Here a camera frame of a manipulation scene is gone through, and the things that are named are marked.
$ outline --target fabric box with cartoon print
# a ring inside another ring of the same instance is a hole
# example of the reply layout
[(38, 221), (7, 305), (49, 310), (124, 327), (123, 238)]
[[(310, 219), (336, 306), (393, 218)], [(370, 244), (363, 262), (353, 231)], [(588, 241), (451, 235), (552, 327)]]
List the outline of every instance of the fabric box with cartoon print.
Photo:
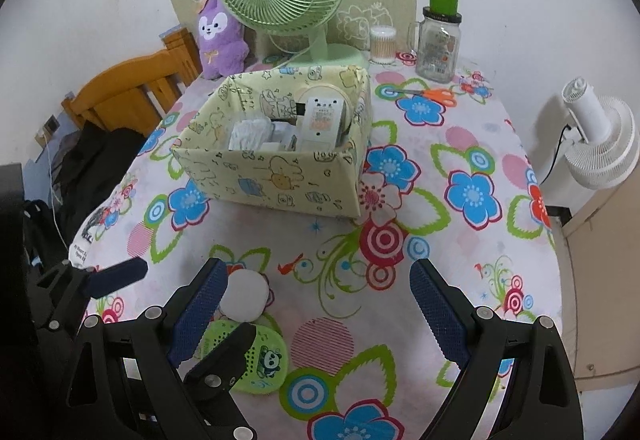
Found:
[[(306, 90), (330, 84), (353, 113), (335, 152), (229, 151), (234, 113), (295, 118)], [(360, 216), (358, 182), (371, 130), (369, 75), (355, 66), (282, 67), (230, 76), (184, 129), (172, 152), (210, 198), (324, 216)]]

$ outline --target plush toy ear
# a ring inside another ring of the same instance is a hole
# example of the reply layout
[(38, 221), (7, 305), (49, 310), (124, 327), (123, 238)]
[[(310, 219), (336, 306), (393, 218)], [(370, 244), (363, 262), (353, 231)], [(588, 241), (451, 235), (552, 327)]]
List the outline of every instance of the plush toy ear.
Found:
[(207, 8), (207, 6), (209, 8), (216, 8), (218, 6), (218, 0), (204, 0), (204, 3), (202, 3), (202, 6), (200, 7), (200, 10), (198, 11), (198, 14), (201, 14), (202, 11)]

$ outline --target orange scissors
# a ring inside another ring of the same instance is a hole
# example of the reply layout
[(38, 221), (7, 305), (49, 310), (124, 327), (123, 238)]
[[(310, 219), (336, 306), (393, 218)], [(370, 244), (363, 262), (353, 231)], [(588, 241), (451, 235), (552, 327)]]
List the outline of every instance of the orange scissors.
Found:
[(446, 88), (435, 88), (433, 90), (393, 90), (398, 94), (418, 95), (425, 99), (435, 100), (447, 108), (455, 108), (458, 105), (455, 94)]

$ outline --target wooden chair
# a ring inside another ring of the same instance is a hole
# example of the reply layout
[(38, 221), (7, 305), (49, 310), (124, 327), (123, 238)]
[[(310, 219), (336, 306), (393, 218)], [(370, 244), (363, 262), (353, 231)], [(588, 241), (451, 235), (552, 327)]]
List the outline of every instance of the wooden chair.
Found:
[(151, 93), (165, 112), (180, 97), (176, 76), (189, 86), (201, 73), (193, 36), (187, 29), (161, 35), (165, 48), (153, 55), (117, 64), (95, 76), (62, 107), (78, 128), (90, 120), (105, 130), (130, 128), (145, 136), (156, 128), (161, 115), (151, 103)]

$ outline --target white fan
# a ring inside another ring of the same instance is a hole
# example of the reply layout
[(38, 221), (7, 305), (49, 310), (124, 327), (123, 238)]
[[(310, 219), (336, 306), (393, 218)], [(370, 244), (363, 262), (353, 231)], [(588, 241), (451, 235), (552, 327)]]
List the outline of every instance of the white fan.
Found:
[(564, 158), (575, 181), (592, 190), (623, 182), (640, 152), (640, 135), (629, 106), (615, 97), (596, 96), (582, 77), (564, 87), (562, 100), (577, 124), (563, 141)]

